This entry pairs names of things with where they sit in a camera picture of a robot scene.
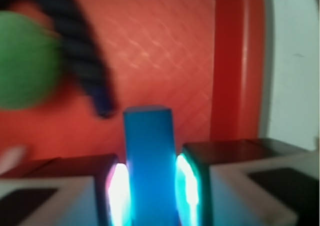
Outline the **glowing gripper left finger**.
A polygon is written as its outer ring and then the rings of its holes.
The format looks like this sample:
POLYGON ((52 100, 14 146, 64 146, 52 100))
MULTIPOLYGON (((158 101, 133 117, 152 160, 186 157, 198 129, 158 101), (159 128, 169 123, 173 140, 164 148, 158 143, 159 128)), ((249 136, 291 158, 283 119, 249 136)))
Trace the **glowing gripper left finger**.
POLYGON ((33 160, 0 176, 1 225, 131 225, 128 172, 115 154, 33 160))

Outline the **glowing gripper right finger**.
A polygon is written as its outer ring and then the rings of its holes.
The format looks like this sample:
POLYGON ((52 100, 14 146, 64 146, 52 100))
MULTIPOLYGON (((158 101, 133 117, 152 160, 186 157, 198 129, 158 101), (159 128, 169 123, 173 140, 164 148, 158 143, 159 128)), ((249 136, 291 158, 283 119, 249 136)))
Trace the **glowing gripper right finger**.
POLYGON ((176 159, 181 225, 319 225, 319 152, 269 138, 193 142, 176 159))

